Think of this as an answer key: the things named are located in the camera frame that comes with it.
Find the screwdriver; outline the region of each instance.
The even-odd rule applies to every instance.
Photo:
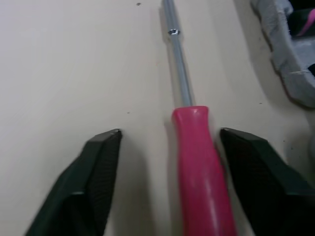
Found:
[[[178,178],[185,236],[236,236],[223,168],[208,126],[208,107],[194,106],[173,0],[163,0],[183,107],[173,111],[178,138]]]

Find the beige surface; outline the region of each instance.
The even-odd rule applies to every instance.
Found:
[[[194,97],[210,107],[213,134],[231,127],[266,138],[311,179],[314,114],[288,101],[249,1],[175,2]],[[22,235],[84,142],[117,127],[125,137],[106,235],[182,235],[172,57],[160,0],[136,4],[1,1],[0,235]],[[233,208],[239,235],[250,235],[235,196]]]

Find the gray cloth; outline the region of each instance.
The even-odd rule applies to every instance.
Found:
[[[286,16],[293,12],[288,0],[252,0],[262,29],[272,46],[272,61],[288,95],[315,108],[315,78],[308,67],[315,63],[315,37],[291,38]]]

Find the red screwdriver handle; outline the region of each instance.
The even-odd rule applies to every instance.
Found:
[[[177,108],[178,171],[185,236],[236,236],[220,159],[208,127],[208,108]]]

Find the pink plastic handle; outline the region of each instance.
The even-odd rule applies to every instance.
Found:
[[[223,169],[208,127],[208,108],[177,108],[179,182],[185,236],[236,236]]]

